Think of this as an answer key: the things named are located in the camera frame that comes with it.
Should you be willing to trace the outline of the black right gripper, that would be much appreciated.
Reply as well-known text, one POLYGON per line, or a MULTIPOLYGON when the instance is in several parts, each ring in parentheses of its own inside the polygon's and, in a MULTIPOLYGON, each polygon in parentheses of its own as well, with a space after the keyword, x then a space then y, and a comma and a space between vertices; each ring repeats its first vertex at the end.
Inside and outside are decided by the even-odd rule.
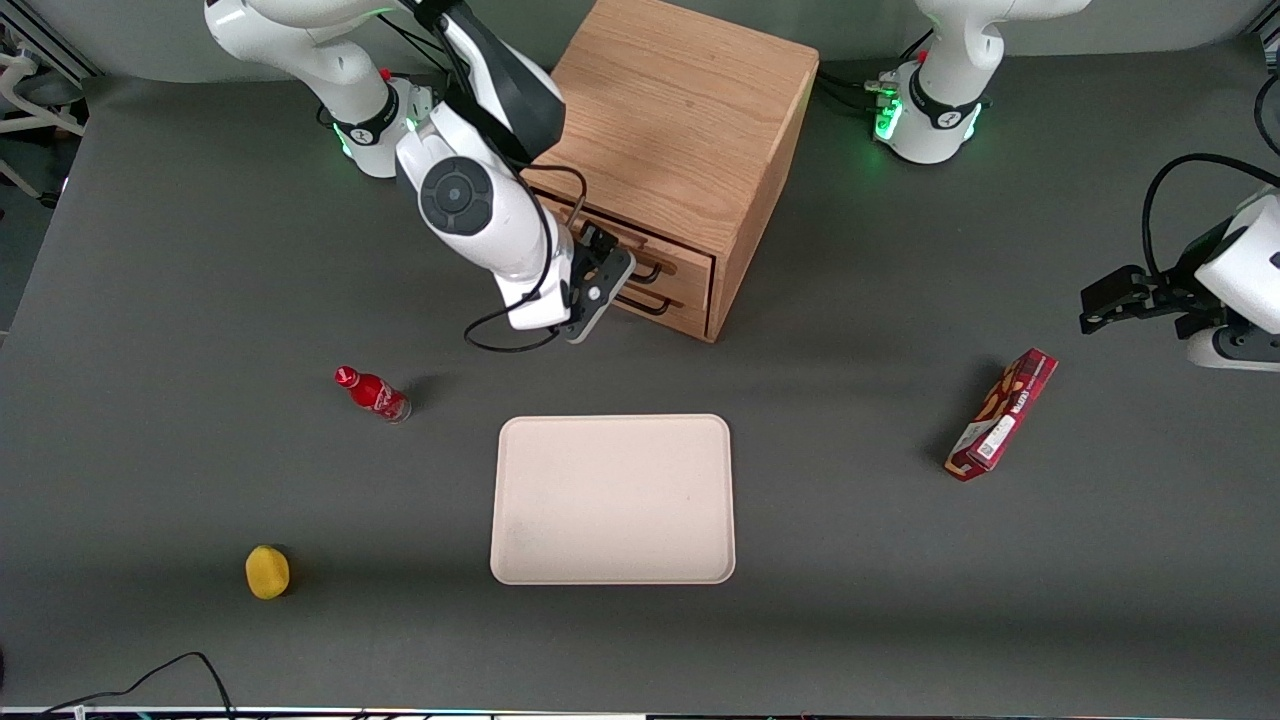
POLYGON ((579 247, 588 259, 603 260, 588 260, 590 275, 575 281, 571 318, 563 324, 563 338, 570 345, 580 345, 591 334, 636 268, 635 256, 598 224, 582 225, 579 247))

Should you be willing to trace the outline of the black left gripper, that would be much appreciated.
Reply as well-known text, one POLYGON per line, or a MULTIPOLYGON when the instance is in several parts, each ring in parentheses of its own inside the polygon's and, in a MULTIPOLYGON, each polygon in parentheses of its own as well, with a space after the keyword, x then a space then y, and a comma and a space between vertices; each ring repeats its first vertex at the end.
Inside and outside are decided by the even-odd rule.
MULTIPOLYGON (((1231 220, 1222 220, 1190 241, 1178 260, 1161 269, 1149 254, 1151 274, 1164 282, 1162 291, 1180 302, 1175 332, 1179 340, 1190 340, 1202 331, 1229 325, 1231 311, 1212 291, 1196 278, 1201 269, 1225 245, 1231 220)), ((1124 320, 1144 320, 1157 316, 1149 277, 1137 265, 1125 265, 1088 284, 1080 291, 1080 332, 1097 331, 1124 320)))

